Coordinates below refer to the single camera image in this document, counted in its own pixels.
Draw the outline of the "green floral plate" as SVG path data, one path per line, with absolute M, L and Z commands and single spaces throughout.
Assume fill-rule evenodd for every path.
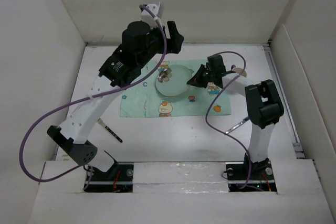
M 162 70 L 156 81 L 156 90 L 163 96 L 174 97 L 187 91 L 190 87 L 187 82 L 192 73 L 183 65 L 170 65 Z

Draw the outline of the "purple ceramic mug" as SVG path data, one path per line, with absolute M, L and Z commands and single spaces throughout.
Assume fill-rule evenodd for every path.
M 240 74 L 241 76 L 243 76 L 245 78 L 247 77 L 247 72 L 243 68 L 240 68 L 240 67 L 237 67 L 235 65 L 232 65 L 231 66 L 231 71 L 233 71 L 234 73 L 238 73 L 238 74 Z

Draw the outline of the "green cartoon print cloth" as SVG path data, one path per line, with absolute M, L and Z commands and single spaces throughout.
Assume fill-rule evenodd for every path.
M 159 73 L 170 65 L 183 65 L 192 73 L 192 77 L 205 64 L 203 60 L 164 60 L 160 65 L 159 60 L 151 60 L 142 68 L 141 75 L 144 78 L 157 66 L 155 73 L 150 75 L 142 83 L 128 88 L 122 93 L 120 116 L 128 118 L 155 118 L 171 116 L 204 116 L 207 110 L 210 115 L 230 115 L 231 107 L 229 96 L 221 93 L 221 88 L 213 83 L 208 83 L 206 88 L 190 86 L 184 93 L 166 97 L 161 95 L 155 87 L 155 81 Z

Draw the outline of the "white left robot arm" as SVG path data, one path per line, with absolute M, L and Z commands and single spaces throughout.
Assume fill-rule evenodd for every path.
M 88 141 L 88 136 L 112 101 L 141 75 L 141 70 L 157 54 L 177 54 L 184 37 L 174 21 L 164 29 L 135 21 L 122 33 L 122 43 L 99 69 L 87 101 L 81 102 L 59 126 L 50 126 L 48 136 L 79 166 L 89 165 L 105 180 L 117 175 L 117 161 Z

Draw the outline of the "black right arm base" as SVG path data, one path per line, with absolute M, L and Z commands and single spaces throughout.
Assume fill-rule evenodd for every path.
M 241 162 L 227 162 L 221 176 L 233 192 L 277 192 L 273 168 L 269 158 L 251 162 L 245 154 Z

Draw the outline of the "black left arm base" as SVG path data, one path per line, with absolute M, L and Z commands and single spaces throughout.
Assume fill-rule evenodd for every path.
M 85 183 L 83 190 L 87 193 L 132 193 L 134 163 L 119 163 L 108 176 L 96 168 L 85 166 Z

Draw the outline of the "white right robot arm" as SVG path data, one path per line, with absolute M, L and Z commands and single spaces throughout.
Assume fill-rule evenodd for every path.
M 187 84 L 204 88 L 212 82 L 222 91 L 229 90 L 246 99 L 252 130 L 249 147 L 245 150 L 243 173 L 247 178 L 254 179 L 268 164 L 271 135 L 284 114 L 284 106 L 274 81 L 268 79 L 257 82 L 245 77 L 246 60 L 241 54 L 233 51 L 228 53 L 239 56 L 243 61 L 243 68 L 238 72 L 233 69 L 228 71 L 223 61 L 224 53 L 223 51 L 207 57 L 207 63 L 201 64 Z

